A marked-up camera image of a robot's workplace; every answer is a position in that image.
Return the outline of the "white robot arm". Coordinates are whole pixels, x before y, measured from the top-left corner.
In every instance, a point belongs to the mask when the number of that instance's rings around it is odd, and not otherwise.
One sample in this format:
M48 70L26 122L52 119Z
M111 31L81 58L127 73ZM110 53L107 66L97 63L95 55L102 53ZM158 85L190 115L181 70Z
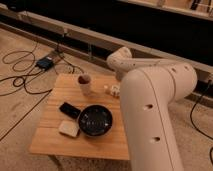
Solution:
M134 58L122 47L107 57L120 81L120 110L132 171L184 171L168 104L191 94L197 84L188 63Z

